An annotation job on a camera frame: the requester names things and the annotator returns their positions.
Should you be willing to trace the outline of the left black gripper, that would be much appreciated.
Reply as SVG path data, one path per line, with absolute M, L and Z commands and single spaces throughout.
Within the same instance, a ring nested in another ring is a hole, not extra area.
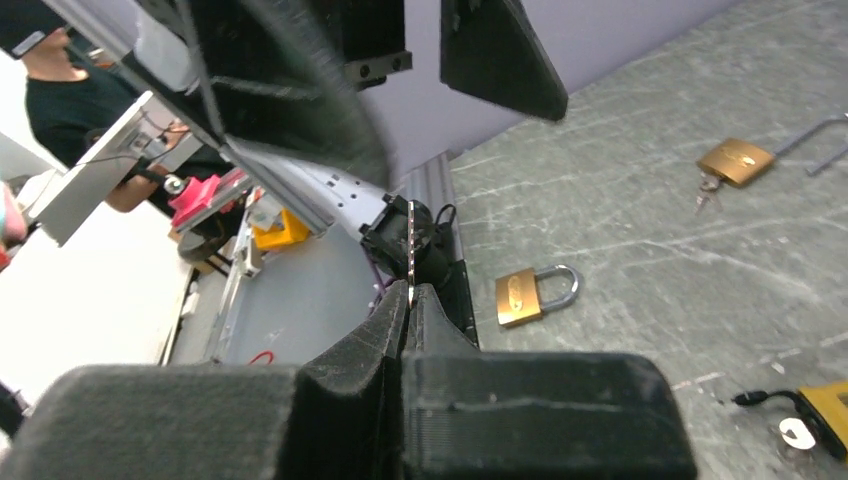
M 388 187 L 390 154 L 353 84 L 376 87 L 412 68 L 403 0 L 312 0 L 344 69 L 302 1 L 138 5 L 187 57 L 146 66 L 137 52 L 132 71 L 203 140 L 265 149 Z M 566 116 L 568 92 L 520 1 L 442 0 L 440 81 L 525 116 Z

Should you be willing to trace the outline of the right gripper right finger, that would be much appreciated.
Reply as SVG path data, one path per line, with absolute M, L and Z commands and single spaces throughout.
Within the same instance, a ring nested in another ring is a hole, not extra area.
M 670 386 L 620 352 L 476 348 L 429 286 L 417 288 L 402 359 L 409 479 L 693 479 Z

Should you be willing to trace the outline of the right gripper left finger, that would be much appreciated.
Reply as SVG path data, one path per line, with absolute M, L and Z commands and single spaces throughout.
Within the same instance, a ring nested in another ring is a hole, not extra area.
M 399 479 L 407 285 L 303 366 L 74 369 L 1 463 L 5 479 Z

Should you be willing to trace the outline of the short shackle brass padlock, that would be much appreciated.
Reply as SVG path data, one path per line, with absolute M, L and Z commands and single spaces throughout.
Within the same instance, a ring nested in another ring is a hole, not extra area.
M 555 299 L 542 300 L 538 284 L 557 276 L 569 279 L 570 288 Z M 513 328 L 567 308 L 577 300 L 582 286 L 581 273 L 567 264 L 526 268 L 502 276 L 495 281 L 498 324 L 503 328 Z

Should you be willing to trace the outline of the silver key bunch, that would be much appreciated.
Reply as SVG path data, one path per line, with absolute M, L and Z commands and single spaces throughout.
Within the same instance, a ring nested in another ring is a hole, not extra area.
M 407 201 L 407 299 L 412 308 L 415 301 L 415 202 Z
M 699 184 L 699 193 L 695 202 L 695 214 L 700 214 L 706 205 L 712 204 L 717 211 L 722 210 L 717 192 L 721 188 L 722 179 L 716 175 L 702 172 Z

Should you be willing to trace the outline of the keys of yellow padlock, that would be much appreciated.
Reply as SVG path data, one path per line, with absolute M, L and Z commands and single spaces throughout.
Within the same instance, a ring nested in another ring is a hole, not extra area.
M 810 451 L 818 443 L 812 431 L 800 418 L 784 418 L 778 422 L 777 429 L 783 444 L 791 450 Z

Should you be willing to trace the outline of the small yellow padlock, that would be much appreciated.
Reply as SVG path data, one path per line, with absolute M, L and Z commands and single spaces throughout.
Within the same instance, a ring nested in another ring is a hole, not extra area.
M 847 464 L 847 381 L 823 386 L 803 386 L 797 390 L 750 390 L 732 397 L 740 407 L 753 407 L 772 398 L 786 398 L 793 404 L 796 418 L 812 431 L 817 444 L 838 462 Z

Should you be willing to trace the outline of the long shackle brass padlock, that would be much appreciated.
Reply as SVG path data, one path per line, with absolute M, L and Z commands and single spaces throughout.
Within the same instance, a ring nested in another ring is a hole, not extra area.
M 696 165 L 701 173 L 720 177 L 722 184 L 742 187 L 764 173 L 783 154 L 811 139 L 823 129 L 846 122 L 846 112 L 824 117 L 805 131 L 786 140 L 776 150 L 766 150 L 753 143 L 729 137 L 708 151 Z

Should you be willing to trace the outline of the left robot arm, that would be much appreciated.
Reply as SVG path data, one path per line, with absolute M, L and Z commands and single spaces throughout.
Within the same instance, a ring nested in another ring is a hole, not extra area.
M 358 91 L 411 70 L 405 1 L 40 1 L 316 234 L 335 221 L 405 278 L 392 165 Z M 440 1 L 440 81 L 561 121 L 568 94 L 521 1 Z

